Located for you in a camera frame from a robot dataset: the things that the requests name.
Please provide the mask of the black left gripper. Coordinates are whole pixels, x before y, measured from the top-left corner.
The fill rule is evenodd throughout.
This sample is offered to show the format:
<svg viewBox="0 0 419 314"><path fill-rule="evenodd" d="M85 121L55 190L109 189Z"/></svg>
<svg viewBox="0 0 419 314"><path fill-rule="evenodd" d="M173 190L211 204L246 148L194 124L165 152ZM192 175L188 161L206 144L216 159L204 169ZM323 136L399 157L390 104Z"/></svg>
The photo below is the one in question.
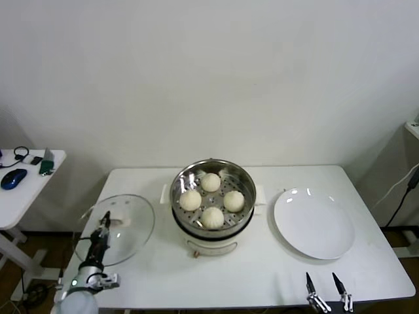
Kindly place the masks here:
<svg viewBox="0 0 419 314"><path fill-rule="evenodd" d="M103 265L103 258L106 250L109 248L109 227L111 224L111 212L107 211L97 230L90 235L90 247L85 261L97 265Z"/></svg>

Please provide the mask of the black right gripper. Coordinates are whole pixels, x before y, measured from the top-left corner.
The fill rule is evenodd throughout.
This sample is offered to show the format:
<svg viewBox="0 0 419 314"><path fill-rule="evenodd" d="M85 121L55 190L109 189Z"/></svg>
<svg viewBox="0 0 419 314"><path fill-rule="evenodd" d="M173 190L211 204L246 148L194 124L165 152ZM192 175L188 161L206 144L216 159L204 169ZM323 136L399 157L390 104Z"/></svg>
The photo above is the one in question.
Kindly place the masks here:
<svg viewBox="0 0 419 314"><path fill-rule="evenodd" d="M316 292L315 286L308 272L306 272L307 301L316 313L344 314L354 310L352 295L349 294L335 272L332 273L333 281L340 295L341 302L326 303Z"/></svg>

